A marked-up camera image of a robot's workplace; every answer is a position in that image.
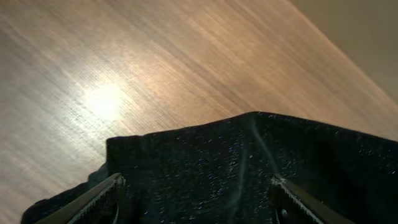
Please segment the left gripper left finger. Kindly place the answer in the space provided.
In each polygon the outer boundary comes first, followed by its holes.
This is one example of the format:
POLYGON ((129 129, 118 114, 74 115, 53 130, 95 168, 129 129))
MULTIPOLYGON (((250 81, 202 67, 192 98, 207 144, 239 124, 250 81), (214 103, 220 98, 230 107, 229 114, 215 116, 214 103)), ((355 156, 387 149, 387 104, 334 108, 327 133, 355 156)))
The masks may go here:
POLYGON ((117 224, 125 194, 126 180, 115 173, 37 224, 117 224))

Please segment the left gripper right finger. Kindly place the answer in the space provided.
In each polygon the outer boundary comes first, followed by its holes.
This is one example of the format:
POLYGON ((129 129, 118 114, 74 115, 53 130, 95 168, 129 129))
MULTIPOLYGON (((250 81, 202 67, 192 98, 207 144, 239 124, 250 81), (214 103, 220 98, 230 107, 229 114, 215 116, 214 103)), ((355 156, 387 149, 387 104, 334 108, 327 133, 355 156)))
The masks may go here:
POLYGON ((353 224, 281 175, 271 178, 269 203, 273 224, 353 224))

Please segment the black knit sweater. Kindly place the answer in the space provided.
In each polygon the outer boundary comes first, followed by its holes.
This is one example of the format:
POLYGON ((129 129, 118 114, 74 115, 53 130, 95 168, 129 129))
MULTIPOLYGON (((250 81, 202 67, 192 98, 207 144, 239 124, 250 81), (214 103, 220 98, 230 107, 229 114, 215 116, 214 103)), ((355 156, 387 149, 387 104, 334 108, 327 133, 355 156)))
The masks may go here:
POLYGON ((79 223, 270 223, 271 184, 290 180, 355 223, 397 222, 397 143, 330 124, 251 112, 106 141, 87 182, 38 201, 37 223, 115 173, 79 223))

